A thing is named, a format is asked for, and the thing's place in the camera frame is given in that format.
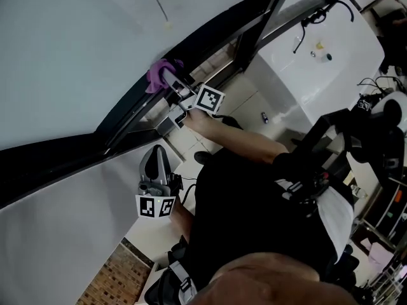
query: white sink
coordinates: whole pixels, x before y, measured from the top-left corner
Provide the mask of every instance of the white sink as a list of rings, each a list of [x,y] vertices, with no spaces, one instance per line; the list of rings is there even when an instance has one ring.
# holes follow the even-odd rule
[[[306,28],[296,54],[300,24],[262,48],[245,73],[278,114],[275,120],[289,129],[306,133],[321,115],[352,108],[366,89],[357,84],[372,78],[382,63],[384,52],[375,34],[353,4],[342,1],[352,8],[354,22],[349,10],[337,4],[323,23]],[[332,61],[322,62],[327,53]]]

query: white tile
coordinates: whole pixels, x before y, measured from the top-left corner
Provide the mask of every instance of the white tile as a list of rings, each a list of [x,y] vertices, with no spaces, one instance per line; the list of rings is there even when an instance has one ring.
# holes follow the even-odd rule
[[[163,119],[164,116],[167,115],[168,111],[170,110],[170,107],[165,100],[165,98],[162,98],[160,101],[158,101],[157,104],[151,108],[146,114],[146,119],[150,120],[153,124],[153,126],[157,125],[159,120]]]
[[[363,286],[368,280],[372,280],[377,274],[377,270],[374,265],[370,263],[368,256],[353,242],[350,243],[350,246],[354,249],[352,256],[356,257],[359,260],[359,265],[355,269],[356,275],[356,286]]]
[[[204,138],[198,132],[195,132],[194,130],[191,130],[191,129],[189,129],[189,130],[195,136],[195,138],[197,138],[198,141]]]
[[[257,89],[243,74],[240,74],[226,85],[223,92],[226,96],[217,113],[230,115],[235,109],[252,97],[257,92]]]
[[[208,58],[209,63],[215,69],[224,66],[227,62],[229,62],[231,60],[231,58],[225,51],[223,51],[223,50],[220,50],[220,51],[221,51],[220,54],[218,54],[218,55],[214,54],[213,56]]]
[[[201,68],[198,66],[198,67],[196,67],[195,69],[193,69],[192,71],[191,71],[191,73],[190,73],[190,76],[194,76],[199,70],[201,70]]]
[[[214,55],[219,55],[222,54],[224,52],[223,48],[221,48],[220,50],[216,51]]]
[[[265,112],[268,117],[267,124],[263,121],[262,112]],[[255,93],[230,114],[244,130],[263,134],[270,139],[277,139],[284,132],[285,127],[282,123],[274,123],[273,115],[272,108],[261,96],[260,92]]]
[[[211,74],[214,71],[213,66],[208,61],[203,61],[200,67],[206,74]]]
[[[198,142],[198,139],[186,126],[183,126],[180,130],[177,128],[173,129],[168,135],[165,136],[165,138],[167,138],[170,144],[181,155],[191,149]]]
[[[200,140],[200,143],[203,144],[203,146],[208,150],[211,154],[216,153],[217,151],[222,149],[222,146],[216,144],[213,141],[210,141],[206,138],[203,138]]]
[[[387,75],[383,75],[380,71],[376,72],[375,77],[373,78],[374,80],[377,79],[377,85],[380,88],[387,88],[390,85],[390,79],[389,78],[378,78],[380,76],[387,76]],[[371,83],[371,80],[366,79],[365,81],[363,81],[364,83]],[[368,89],[366,89],[365,93],[372,93],[373,91],[375,91],[375,93],[380,93],[379,90],[375,90],[376,88],[372,87],[372,86],[368,86]]]
[[[188,150],[184,154],[184,159],[185,162],[181,164],[176,170],[175,173],[181,175],[182,177],[185,177],[187,179],[196,179],[199,175],[199,172],[202,169],[202,165],[198,164],[193,155],[197,151],[207,151],[205,147],[200,143],[197,142],[190,150]],[[186,190],[192,185],[196,183],[195,180],[185,180],[183,179],[183,185],[184,185],[184,190],[179,192],[179,197],[181,201],[184,199]],[[195,209],[195,188],[193,187],[188,194],[188,199],[186,200],[184,206],[193,212]]]
[[[391,65],[389,67],[389,71],[387,72],[387,74],[381,74],[380,72],[377,72],[375,74],[374,79],[377,79],[378,76],[392,76],[392,77],[396,77],[399,78],[401,80],[402,83],[404,83],[405,77],[404,76],[398,76],[396,74],[396,70],[394,70],[394,66]],[[377,79],[377,84],[382,87],[382,88],[393,88],[396,89],[397,85],[396,82],[394,82],[394,80],[392,78],[378,78]],[[369,87],[369,89],[366,90],[366,93],[371,93],[371,91],[373,91],[374,88],[373,87]]]
[[[207,76],[206,73],[201,69],[201,67],[197,68],[198,70],[194,73],[191,74],[191,77],[199,83],[200,81],[204,81],[205,77]]]
[[[379,17],[388,15],[394,10],[403,8],[401,4],[395,2],[395,0],[383,0],[377,6],[374,7]]]

